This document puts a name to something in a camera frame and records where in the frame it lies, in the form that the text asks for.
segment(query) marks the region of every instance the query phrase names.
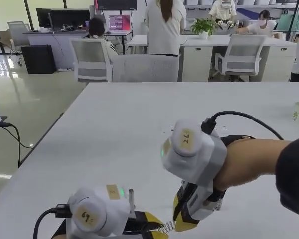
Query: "green led light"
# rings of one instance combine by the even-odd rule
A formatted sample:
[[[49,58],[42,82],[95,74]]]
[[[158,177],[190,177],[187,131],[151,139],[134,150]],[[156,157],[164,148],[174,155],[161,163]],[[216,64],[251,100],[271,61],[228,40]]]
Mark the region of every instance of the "green led light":
[[[125,195],[125,193],[124,193],[124,189],[123,189],[123,188],[121,188],[120,193],[121,193],[122,196]]]

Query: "handwritten label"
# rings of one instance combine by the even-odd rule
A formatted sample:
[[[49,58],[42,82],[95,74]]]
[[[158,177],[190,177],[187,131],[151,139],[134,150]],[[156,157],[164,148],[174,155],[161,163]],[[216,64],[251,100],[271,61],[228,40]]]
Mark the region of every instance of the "handwritten label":
[[[193,148],[194,132],[184,128],[180,135],[180,148],[191,151]]]
[[[120,199],[120,193],[116,184],[107,184],[106,189],[108,190],[109,198],[111,200]]]
[[[93,229],[98,222],[98,216],[89,212],[84,206],[76,210],[75,218],[89,229]]]

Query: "desk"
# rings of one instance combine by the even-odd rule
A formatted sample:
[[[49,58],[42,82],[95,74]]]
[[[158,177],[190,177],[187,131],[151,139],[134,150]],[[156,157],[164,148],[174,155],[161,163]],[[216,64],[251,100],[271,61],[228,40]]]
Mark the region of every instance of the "desk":
[[[213,47],[228,46],[229,40],[230,36],[225,35],[212,35],[208,40],[201,40],[196,35],[182,35],[180,39],[180,51],[183,52],[182,81],[207,82]],[[132,52],[135,51],[135,47],[146,45],[146,35],[136,35],[128,43],[128,46],[133,48]],[[261,52],[259,73],[253,80],[288,81],[295,55],[295,43],[268,37]]]
[[[104,101],[109,95],[111,100]],[[160,159],[171,125],[182,118],[202,122],[217,111],[237,110],[294,140],[299,138],[299,124],[291,119],[294,102],[299,102],[299,83],[89,84],[0,192],[0,239],[31,238],[39,215],[66,203],[80,186],[122,183],[134,189],[137,209],[171,220],[181,179],[165,171]],[[217,122],[220,135],[274,138],[242,117],[223,116]],[[61,222],[45,217],[39,239],[50,238]],[[221,211],[170,238],[202,235],[299,239],[299,216],[280,205],[274,176],[264,176],[229,189]]]
[[[57,68],[73,68],[74,56],[70,47],[69,38],[83,38],[88,31],[58,31],[58,32],[27,32],[30,45],[51,45],[54,61]],[[124,37],[130,33],[113,33],[108,36],[122,38],[123,54],[125,54]]]

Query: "spring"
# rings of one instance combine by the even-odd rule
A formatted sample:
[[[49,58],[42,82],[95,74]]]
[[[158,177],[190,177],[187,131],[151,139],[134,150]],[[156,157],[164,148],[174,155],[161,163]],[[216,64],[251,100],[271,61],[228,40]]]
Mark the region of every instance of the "spring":
[[[219,211],[221,209],[221,205],[223,204],[223,199],[220,198],[218,201],[217,201],[217,205],[215,206],[215,210],[216,211]]]
[[[176,222],[169,221],[169,222],[165,223],[164,225],[162,225],[160,228],[158,228],[157,231],[159,231],[160,233],[167,234],[167,233],[175,230],[175,225],[176,225]]]

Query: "mesh chair back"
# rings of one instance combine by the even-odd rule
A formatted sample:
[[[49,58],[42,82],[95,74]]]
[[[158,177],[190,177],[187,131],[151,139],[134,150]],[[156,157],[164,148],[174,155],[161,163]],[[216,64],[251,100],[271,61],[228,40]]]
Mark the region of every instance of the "mesh chair back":
[[[103,39],[70,39],[78,80],[111,81],[112,67]]]
[[[265,39],[264,35],[232,35],[225,55],[228,71],[253,72]]]
[[[177,82],[179,59],[161,55],[121,55],[113,61],[113,82]]]
[[[30,45],[28,36],[24,34],[29,32],[29,29],[23,21],[10,21],[8,26],[15,47]]]

